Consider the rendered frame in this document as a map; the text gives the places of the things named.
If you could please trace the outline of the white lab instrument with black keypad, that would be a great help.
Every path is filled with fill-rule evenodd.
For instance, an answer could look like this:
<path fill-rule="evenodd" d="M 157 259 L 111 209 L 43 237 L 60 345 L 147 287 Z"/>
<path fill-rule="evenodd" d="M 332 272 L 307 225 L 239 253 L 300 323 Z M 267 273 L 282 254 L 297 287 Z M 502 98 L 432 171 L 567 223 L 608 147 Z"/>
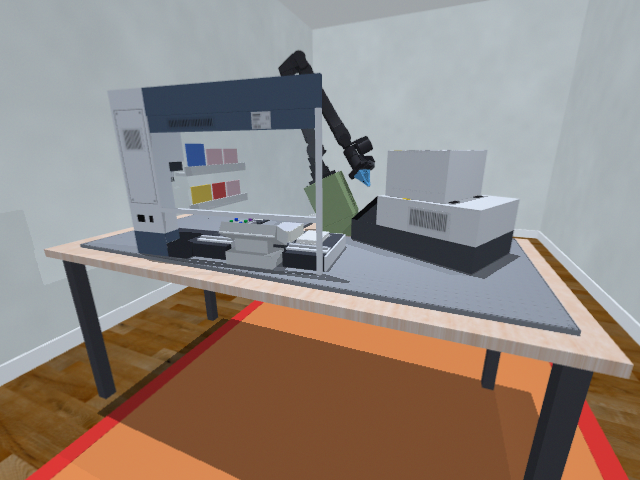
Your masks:
<path fill-rule="evenodd" d="M 351 239 L 473 274 L 510 253 L 520 199 L 481 195 L 487 150 L 388 151 Z"/>

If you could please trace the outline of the white pcr plate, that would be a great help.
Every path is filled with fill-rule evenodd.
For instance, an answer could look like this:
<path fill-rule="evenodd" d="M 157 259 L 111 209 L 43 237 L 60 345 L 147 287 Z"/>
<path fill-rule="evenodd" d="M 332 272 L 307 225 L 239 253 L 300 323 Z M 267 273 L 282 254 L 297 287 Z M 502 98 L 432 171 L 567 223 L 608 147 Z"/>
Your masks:
<path fill-rule="evenodd" d="M 323 231 L 323 241 L 325 241 L 329 236 L 329 232 Z M 316 231 L 308 230 L 306 233 L 297 238 L 296 243 L 316 245 Z"/>

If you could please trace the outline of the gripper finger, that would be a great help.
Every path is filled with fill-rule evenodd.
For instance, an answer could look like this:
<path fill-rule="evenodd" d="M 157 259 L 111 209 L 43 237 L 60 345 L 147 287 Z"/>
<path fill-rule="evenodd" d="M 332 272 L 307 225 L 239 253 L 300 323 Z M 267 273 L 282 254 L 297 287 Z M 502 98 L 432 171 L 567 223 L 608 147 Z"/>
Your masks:
<path fill-rule="evenodd" d="M 363 182 L 366 186 L 367 184 L 361 179 L 361 177 L 358 174 L 355 174 L 354 176 L 356 179 L 360 180 L 361 182 Z M 367 180 L 367 175 L 364 175 L 365 179 Z"/>
<path fill-rule="evenodd" d="M 370 170 L 369 169 L 364 169 L 364 170 L 359 170 L 357 172 L 357 174 L 361 177 L 361 179 L 367 184 L 367 186 L 370 186 Z M 364 175 L 367 175 L 367 180 L 365 179 Z M 368 181 L 368 182 L 367 182 Z"/>

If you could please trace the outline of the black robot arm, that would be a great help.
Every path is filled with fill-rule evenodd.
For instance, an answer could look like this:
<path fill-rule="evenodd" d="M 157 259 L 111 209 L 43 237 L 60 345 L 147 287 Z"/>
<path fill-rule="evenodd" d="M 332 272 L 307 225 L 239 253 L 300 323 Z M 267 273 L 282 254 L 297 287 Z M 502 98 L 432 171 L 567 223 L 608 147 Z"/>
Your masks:
<path fill-rule="evenodd" d="M 295 68 L 296 67 L 296 68 Z M 300 69 L 299 69 L 300 68 Z M 306 60 L 306 56 L 303 51 L 297 50 L 292 53 L 278 68 L 280 76 L 301 74 L 313 74 L 313 70 L 310 64 Z M 373 146 L 367 136 L 357 139 L 351 142 L 351 135 L 343 122 L 336 113 L 329 98 L 322 88 L 322 115 L 328 123 L 336 141 L 343 148 L 343 153 L 348 160 L 351 157 L 358 154 L 361 161 L 371 161 L 372 167 L 369 170 L 373 170 L 375 167 L 375 160 L 372 156 L 364 156 L 365 153 L 373 150 Z M 355 143 L 355 144 L 354 144 Z M 352 145 L 352 146 L 351 146 Z M 357 152 L 357 151 L 358 152 Z M 328 166 L 325 166 L 322 160 L 322 179 L 336 173 L 335 170 L 329 170 Z"/>

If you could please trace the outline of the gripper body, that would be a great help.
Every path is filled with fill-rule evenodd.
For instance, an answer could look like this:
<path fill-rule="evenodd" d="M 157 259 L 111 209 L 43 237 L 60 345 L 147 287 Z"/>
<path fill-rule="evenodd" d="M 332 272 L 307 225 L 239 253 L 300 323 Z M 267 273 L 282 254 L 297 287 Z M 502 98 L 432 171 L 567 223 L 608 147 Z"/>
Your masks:
<path fill-rule="evenodd" d="M 359 170 L 367 170 L 372 167 L 371 161 L 361 161 L 358 154 L 352 156 L 348 162 L 352 168 L 352 171 L 348 175 L 350 179 L 354 179 L 355 174 L 357 174 Z"/>

